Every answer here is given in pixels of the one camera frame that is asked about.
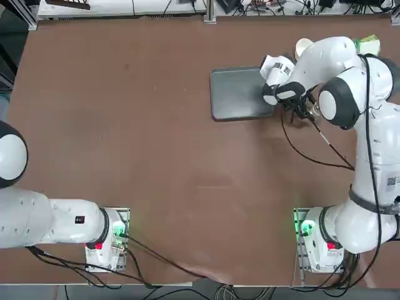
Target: green object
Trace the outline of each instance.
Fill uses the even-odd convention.
[[[370,36],[364,37],[362,39],[353,39],[353,43],[357,49],[357,53],[360,52],[360,45],[361,43],[366,43],[366,42],[371,42],[371,41],[378,41],[378,37],[375,34],[372,34]]]
[[[310,236],[313,233],[315,222],[311,220],[304,220],[301,223],[301,232],[303,236]]]
[[[361,42],[369,42],[369,41],[377,41],[377,40],[378,40],[378,37],[375,34],[373,34],[372,36],[367,36],[363,39],[360,39]]]

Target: table surface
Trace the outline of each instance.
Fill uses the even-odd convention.
[[[300,38],[370,34],[380,38],[381,54],[399,64],[399,29],[388,16],[230,17],[217,25],[200,17],[42,22],[29,33],[9,111],[29,147],[18,186],[49,198],[129,206],[132,235],[217,281],[291,285],[293,207],[343,202],[353,173],[297,155],[283,135],[279,109],[266,119],[214,122],[209,75],[258,65],[267,53],[293,53]],[[340,163],[311,126],[287,126],[300,150]],[[321,127],[354,162],[355,132]],[[42,248],[84,261],[82,245]],[[383,245],[363,284],[400,288],[391,275],[400,268],[399,249]],[[134,250],[153,283],[193,279]],[[1,283],[82,282],[25,249],[0,254]],[[361,271],[372,255],[362,255]],[[129,272],[135,274],[132,263]],[[306,276],[309,284],[325,278]]]

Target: gray tray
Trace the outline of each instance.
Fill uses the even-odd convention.
[[[270,116],[274,108],[263,99],[264,83],[258,66],[212,70],[210,88],[214,120],[235,121]]]

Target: wire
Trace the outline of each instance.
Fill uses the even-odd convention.
[[[271,11],[272,14],[273,14],[274,16],[276,16],[276,13],[275,13],[271,8],[269,8],[269,7],[265,7],[265,8],[266,8],[267,11]]]
[[[195,294],[201,296],[202,298],[204,298],[204,299],[206,299],[206,300],[211,300],[211,299],[208,298],[207,296],[201,294],[200,292],[197,292],[195,289],[178,289],[178,290],[176,290],[176,291],[167,292],[167,293],[164,294],[164,295],[161,295],[161,296],[152,298],[152,299],[150,299],[150,300],[158,300],[158,299],[161,299],[161,298],[166,297],[166,296],[168,296],[168,295],[172,295],[172,294],[176,294],[176,293],[181,293],[181,292],[184,292],[184,291],[191,291],[192,293],[195,293]]]
[[[140,267],[139,267],[138,260],[136,259],[136,256],[133,254],[133,252],[128,248],[126,248],[126,252],[132,257],[133,262],[134,262],[135,267],[136,267],[137,275],[139,276],[139,278],[143,282],[144,286],[146,286],[148,289],[155,289],[156,288],[155,286],[153,286],[151,283],[149,283],[146,280],[144,280],[142,272],[141,272]]]
[[[153,295],[156,291],[158,291],[159,289],[161,289],[162,286],[158,286],[156,289],[153,289],[149,294],[147,294],[146,297],[144,297],[142,300],[147,300],[151,295]]]
[[[95,264],[88,264],[88,263],[85,263],[85,262],[68,261],[67,259],[63,259],[63,258],[60,258],[60,257],[57,257],[57,256],[53,256],[53,255],[47,254],[47,253],[45,253],[43,250],[41,250],[41,249],[39,249],[38,247],[35,247],[35,246],[29,246],[29,247],[26,247],[26,248],[27,248],[33,255],[35,255],[36,257],[42,256],[42,257],[45,257],[45,258],[53,259],[53,260],[58,261],[58,262],[60,262],[60,263],[72,264],[72,265],[76,265],[76,266],[84,266],[85,268],[87,268],[87,267],[92,267],[92,268],[96,268],[96,269],[101,269],[101,270],[105,270],[105,271],[107,271],[107,272],[110,272],[110,273],[113,273],[113,274],[117,274],[117,275],[120,275],[120,276],[123,276],[123,277],[126,277],[126,278],[135,279],[135,280],[139,281],[140,283],[143,283],[143,284],[144,284],[144,282],[142,282],[142,281],[140,280],[140,278],[138,278],[138,277],[136,277],[136,276],[128,275],[128,274],[121,273],[121,272],[118,272],[118,271],[113,271],[113,270],[108,269],[108,268],[106,268],[106,267],[97,266],[97,265],[95,265]]]
[[[194,0],[190,0],[190,2],[192,2],[192,7],[193,7],[193,10],[194,10],[194,13],[197,14],[198,12],[196,11],[196,8],[194,7]]]
[[[308,9],[308,12],[309,12],[310,14],[313,13],[313,12],[310,10],[310,7],[308,7],[306,0],[304,0],[304,2],[301,2],[300,0],[295,0],[295,1],[298,2],[298,3],[301,3],[301,4],[303,5],[302,10],[301,10],[302,12],[303,12],[303,9],[304,9],[304,8],[307,8],[307,9]]]
[[[373,58],[374,56],[371,54],[366,54],[362,55],[361,58],[364,60],[365,66],[366,66],[366,73],[367,73],[367,88],[366,88],[366,108],[369,108],[369,90],[370,90],[370,70],[369,70],[369,63],[368,63],[368,58]],[[382,243],[382,218],[381,218],[381,212],[379,210],[379,199],[378,199],[378,189],[376,186],[376,178],[375,178],[375,171],[374,171],[374,164],[373,164],[373,155],[372,155],[372,149],[371,149],[371,137],[369,135],[369,111],[366,111],[365,113],[365,130],[366,130],[366,140],[367,140],[367,152],[368,152],[368,160],[369,160],[369,170],[371,172],[372,176],[372,188],[374,190],[374,198],[375,198],[375,205],[376,205],[376,214],[377,214],[377,246],[375,249],[375,254],[373,258],[371,259],[371,262],[369,263],[368,267],[364,270],[364,272],[361,274],[360,277],[356,281],[354,281],[349,288],[352,288],[355,286],[357,283],[359,283],[364,276],[368,273],[369,269],[373,266],[375,263],[376,258],[378,257],[379,250],[381,248],[381,243]]]
[[[169,0],[169,2],[168,2],[168,4],[167,4],[167,7],[165,7],[164,12],[162,13],[163,16],[165,15],[165,13],[166,13],[166,11],[167,11],[167,9],[168,9],[168,7],[169,7],[169,5],[171,4],[172,1],[173,1],[173,0]]]
[[[315,122],[311,121],[312,125],[314,125],[315,129],[317,129],[317,131],[319,132],[319,134],[322,136],[322,138],[326,141],[326,143],[329,145],[329,147],[336,153],[337,156],[339,156],[342,161],[344,161],[350,168],[351,170],[355,170],[354,166],[348,162],[348,160],[339,153],[338,150],[336,150],[336,148],[328,141],[328,139],[324,136],[324,134],[322,133],[322,131],[318,128],[317,124],[315,124]]]
[[[235,291],[235,288],[232,286],[232,293],[237,298],[237,300],[257,300],[257,299],[262,299],[266,295],[266,293],[268,293],[268,291],[269,291],[269,288],[265,287],[258,296],[250,298],[250,299],[243,299],[243,298],[238,296],[238,294]]]
[[[258,10],[257,0],[254,1],[254,4],[256,5],[257,13],[260,16],[260,11]]]
[[[65,286],[65,285],[64,285],[64,290],[65,290],[65,298],[67,298],[67,300],[69,300],[67,286]]]
[[[276,2],[277,2],[277,3],[279,4],[279,6],[281,7],[282,14],[285,16],[285,10],[284,10],[284,8],[283,8],[281,2],[280,2],[279,0],[276,0]]]
[[[343,265],[343,261],[340,263],[340,265],[338,265],[335,270],[325,279],[325,281],[323,283],[321,283],[319,286],[316,287],[312,287],[311,289],[294,289],[291,288],[293,291],[297,291],[297,292],[302,292],[302,293],[310,293],[310,292],[314,292],[317,291],[321,288],[323,288],[323,286],[336,274],[336,272],[340,269],[340,267]]]
[[[32,253],[36,258],[38,258],[40,261],[42,261],[42,262],[44,262],[44,263],[46,263],[46,264],[50,264],[50,265],[53,265],[53,266],[59,266],[59,267],[61,267],[61,268],[70,269],[70,270],[74,271],[76,274],[78,274],[79,276],[81,276],[82,278],[84,278],[89,284],[91,284],[92,286],[94,286],[94,287],[96,287],[96,288],[108,288],[108,289],[120,289],[120,288],[121,288],[121,286],[119,286],[119,287],[108,286],[108,285],[107,285],[106,283],[104,283],[104,281],[102,281],[97,275],[95,275],[95,274],[93,274],[92,272],[89,272],[89,271],[87,271],[87,270],[85,270],[85,269],[81,269],[80,267],[72,267],[72,266],[70,266],[70,265],[68,265],[68,264],[66,264],[66,263],[63,263],[63,262],[62,262],[62,264],[58,264],[58,263],[56,263],[56,262],[48,261],[47,259],[44,259],[44,258],[38,256],[37,254],[33,253],[32,251],[31,251],[31,253]],[[85,275],[79,273],[78,270],[80,270],[80,271],[82,271],[82,272],[84,272],[84,273],[87,273],[87,274],[92,275],[92,276],[95,277],[102,285],[98,285],[98,284],[94,283],[92,280],[90,280],[89,278],[87,278]]]
[[[273,298],[273,295],[274,295],[274,293],[275,293],[275,290],[276,290],[276,286],[274,286],[274,288],[272,289],[271,295],[269,295],[268,300],[271,300],[271,299]]]
[[[350,5],[349,9],[344,12],[344,14],[347,14],[350,11],[350,9],[352,9],[352,8],[353,8],[353,3]]]
[[[127,234],[122,233],[122,234],[120,234],[119,236],[121,236],[122,238],[128,238],[128,239],[130,239],[132,242],[134,242],[134,243],[136,243],[136,244],[142,246],[144,249],[148,250],[150,253],[152,253],[152,254],[154,254],[155,256],[157,256],[158,258],[162,259],[164,262],[173,265],[175,268],[178,268],[179,270],[184,271],[185,273],[188,273],[189,275],[196,276],[196,277],[198,277],[198,278],[205,278],[205,276],[200,275],[200,274],[198,274],[198,273],[196,273],[196,272],[192,272],[192,271],[190,271],[190,270],[188,270],[188,269],[185,269],[184,267],[181,267],[181,266],[178,265],[177,263],[175,263],[175,262],[173,262],[173,261],[171,261],[171,260],[165,258],[164,256],[162,256],[162,255],[159,254],[158,252],[152,250],[151,248],[147,247],[145,244],[139,242],[137,239],[134,239],[134,238],[131,237],[131,236],[128,236]]]
[[[322,161],[317,161],[316,159],[313,159],[309,156],[306,156],[305,154],[303,154],[302,152],[300,152],[299,150],[297,150],[296,147],[294,147],[294,145],[292,144],[291,140],[289,139],[289,136],[286,132],[285,126],[284,126],[284,122],[283,122],[283,116],[284,116],[284,109],[282,108],[281,110],[281,126],[282,126],[282,130],[283,133],[287,139],[287,141],[289,142],[289,145],[298,153],[300,154],[302,157],[304,157],[305,159],[308,159],[309,161],[312,161],[313,163],[316,164],[322,164],[323,166],[329,166],[329,167],[337,167],[337,168],[344,168],[344,169],[348,169],[348,170],[352,170],[349,166],[343,166],[341,164],[329,164],[327,162],[322,162]]]

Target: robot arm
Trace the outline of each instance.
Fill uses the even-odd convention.
[[[22,135],[0,121],[0,249],[35,244],[85,244],[87,262],[116,270],[115,231],[126,225],[114,209],[80,199],[48,199],[12,187],[23,175],[28,150]]]
[[[398,209],[394,209],[394,202],[400,195],[400,107],[387,100],[398,89],[399,69],[388,59],[368,57],[370,91],[366,107],[366,66],[350,39],[331,37],[315,42],[302,53],[296,66],[285,61],[289,69],[285,76],[274,75],[274,68],[279,67],[271,62],[274,60],[267,56],[269,62],[261,66],[266,80],[263,96],[269,104],[289,103],[296,107],[293,104],[301,102],[308,90],[324,83],[319,92],[324,119],[342,129],[357,131],[356,172],[347,201],[310,209],[307,226],[302,227],[311,271],[331,273],[341,264],[344,249],[356,254],[377,246],[378,219],[366,144],[366,113],[371,116],[369,136],[378,199],[385,209],[381,214],[381,242],[397,234]],[[309,118],[307,111],[297,114]]]

